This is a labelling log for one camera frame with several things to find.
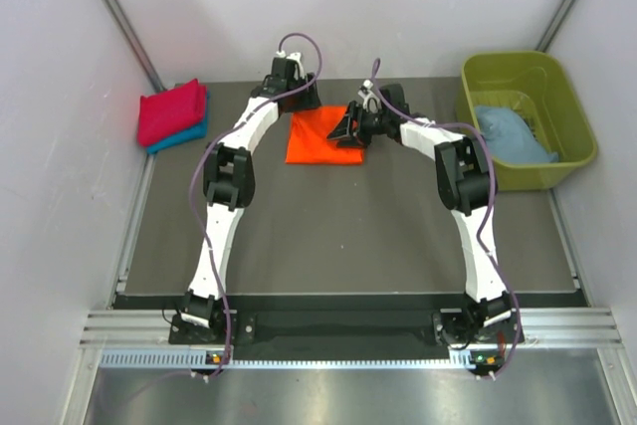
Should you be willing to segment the orange t shirt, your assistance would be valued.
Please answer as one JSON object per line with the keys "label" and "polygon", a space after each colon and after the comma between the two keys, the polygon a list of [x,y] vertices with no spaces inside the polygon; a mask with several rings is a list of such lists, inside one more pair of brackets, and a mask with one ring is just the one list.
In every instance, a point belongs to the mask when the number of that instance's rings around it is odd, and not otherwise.
{"label": "orange t shirt", "polygon": [[292,114],[286,164],[361,165],[364,151],[339,148],[327,136],[336,128],[346,106],[320,106]]}

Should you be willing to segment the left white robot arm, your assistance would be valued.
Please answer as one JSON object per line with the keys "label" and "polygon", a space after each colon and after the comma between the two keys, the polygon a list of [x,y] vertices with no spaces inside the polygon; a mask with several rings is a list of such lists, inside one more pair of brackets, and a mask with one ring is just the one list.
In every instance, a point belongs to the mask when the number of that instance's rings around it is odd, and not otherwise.
{"label": "left white robot arm", "polygon": [[202,247],[172,319],[170,343],[230,343],[226,272],[236,229],[256,191],[253,153],[282,114],[320,106],[316,79],[316,74],[305,71],[301,53],[278,51],[271,72],[252,90],[233,127],[206,148],[193,174],[194,180],[202,181],[206,203],[206,217],[195,216],[203,232]]}

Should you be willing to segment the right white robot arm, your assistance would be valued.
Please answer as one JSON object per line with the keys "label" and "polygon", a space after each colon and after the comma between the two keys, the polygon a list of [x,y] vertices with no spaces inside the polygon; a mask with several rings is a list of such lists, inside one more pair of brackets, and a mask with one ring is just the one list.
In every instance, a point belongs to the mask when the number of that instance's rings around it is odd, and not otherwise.
{"label": "right white robot arm", "polygon": [[361,100],[348,104],[327,139],[339,148],[365,149],[377,135],[385,135],[435,163],[437,191],[457,225],[465,261],[466,304],[456,319],[441,324],[441,338],[462,348],[485,341],[507,322],[512,346],[522,338],[519,301],[498,264],[492,213],[497,181],[486,143],[470,135],[414,116],[399,84],[377,88],[370,80],[358,91]]}

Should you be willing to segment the folded teal t shirt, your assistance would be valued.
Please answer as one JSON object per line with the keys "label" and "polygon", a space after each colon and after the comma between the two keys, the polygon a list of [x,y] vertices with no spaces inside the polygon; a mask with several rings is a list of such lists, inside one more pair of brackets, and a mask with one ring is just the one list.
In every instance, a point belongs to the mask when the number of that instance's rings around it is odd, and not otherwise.
{"label": "folded teal t shirt", "polygon": [[210,93],[208,91],[205,92],[204,96],[204,116],[197,123],[192,126],[185,128],[181,131],[173,133],[162,140],[147,146],[145,151],[147,154],[155,154],[158,151],[180,145],[182,143],[204,138],[207,134],[208,130],[208,116],[209,116],[209,103],[210,103]]}

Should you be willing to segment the folded pink t shirt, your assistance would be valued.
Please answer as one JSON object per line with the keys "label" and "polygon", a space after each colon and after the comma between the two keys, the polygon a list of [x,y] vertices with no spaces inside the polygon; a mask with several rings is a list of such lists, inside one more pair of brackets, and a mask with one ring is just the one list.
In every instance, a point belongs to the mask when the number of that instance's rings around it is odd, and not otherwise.
{"label": "folded pink t shirt", "polygon": [[205,116],[207,89],[197,79],[139,99],[137,141],[152,146],[200,123]]}

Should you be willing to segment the light blue t shirt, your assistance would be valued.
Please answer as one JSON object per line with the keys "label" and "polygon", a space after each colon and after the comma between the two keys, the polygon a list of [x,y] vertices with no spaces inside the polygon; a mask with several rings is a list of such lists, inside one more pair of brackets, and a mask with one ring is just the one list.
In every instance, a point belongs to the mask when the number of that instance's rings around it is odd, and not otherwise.
{"label": "light blue t shirt", "polygon": [[476,106],[479,128],[490,153],[510,164],[557,163],[557,152],[545,149],[523,118],[506,107]]}

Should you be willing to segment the olive green plastic bin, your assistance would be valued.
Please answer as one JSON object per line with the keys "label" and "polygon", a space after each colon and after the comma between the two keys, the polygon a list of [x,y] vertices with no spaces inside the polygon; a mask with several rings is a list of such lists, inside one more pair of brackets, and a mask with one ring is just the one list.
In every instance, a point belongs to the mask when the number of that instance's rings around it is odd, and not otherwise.
{"label": "olive green plastic bin", "polygon": [[598,147],[592,127],[564,68],[538,51],[479,53],[461,70],[458,121],[479,128],[476,106],[506,107],[520,115],[557,163],[510,164],[494,158],[503,191],[546,190],[590,164]]}

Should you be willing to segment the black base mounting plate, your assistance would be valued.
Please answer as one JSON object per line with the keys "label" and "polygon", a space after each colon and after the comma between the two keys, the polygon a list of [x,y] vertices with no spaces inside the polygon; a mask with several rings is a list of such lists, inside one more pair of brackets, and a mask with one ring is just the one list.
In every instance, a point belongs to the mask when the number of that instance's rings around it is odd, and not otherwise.
{"label": "black base mounting plate", "polygon": [[518,332],[513,318],[478,327],[460,311],[237,311],[226,320],[222,313],[209,327],[194,325],[185,316],[174,316],[169,341],[174,344],[250,347],[276,339],[336,342],[341,348],[348,339],[372,344],[383,339],[404,340],[424,346],[511,343]]}

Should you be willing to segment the aluminium frame rail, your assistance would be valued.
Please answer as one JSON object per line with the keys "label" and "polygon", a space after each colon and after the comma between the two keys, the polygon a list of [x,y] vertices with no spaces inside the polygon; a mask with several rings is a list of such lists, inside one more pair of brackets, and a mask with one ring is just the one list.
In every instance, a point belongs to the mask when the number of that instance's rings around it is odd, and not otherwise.
{"label": "aluminium frame rail", "polygon": [[[523,309],[518,330],[523,346],[546,348],[618,347],[622,339],[606,309]],[[231,328],[235,344],[283,337],[414,337],[431,340],[436,326],[425,311],[365,313],[268,311],[239,313]],[[155,311],[95,311],[89,313],[82,346],[151,347],[169,344],[174,326]]]}

